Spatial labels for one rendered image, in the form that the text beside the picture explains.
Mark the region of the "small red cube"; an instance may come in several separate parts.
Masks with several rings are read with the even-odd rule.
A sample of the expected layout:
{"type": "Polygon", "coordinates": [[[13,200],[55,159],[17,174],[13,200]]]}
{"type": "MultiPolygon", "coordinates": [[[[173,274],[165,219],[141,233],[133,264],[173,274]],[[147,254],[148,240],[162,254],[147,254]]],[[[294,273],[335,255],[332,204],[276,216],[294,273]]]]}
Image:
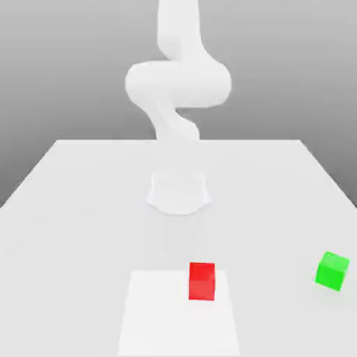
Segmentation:
{"type": "Polygon", "coordinates": [[[215,264],[190,262],[188,298],[190,300],[214,301],[215,264]]]}

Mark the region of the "small green cube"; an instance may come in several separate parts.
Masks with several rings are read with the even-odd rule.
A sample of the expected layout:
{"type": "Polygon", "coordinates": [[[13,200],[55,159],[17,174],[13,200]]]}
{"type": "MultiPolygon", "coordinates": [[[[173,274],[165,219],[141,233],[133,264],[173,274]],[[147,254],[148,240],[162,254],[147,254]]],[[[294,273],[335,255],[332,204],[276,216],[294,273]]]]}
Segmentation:
{"type": "Polygon", "coordinates": [[[348,267],[349,259],[346,257],[332,252],[325,252],[319,262],[315,282],[329,289],[340,291],[348,267]]]}

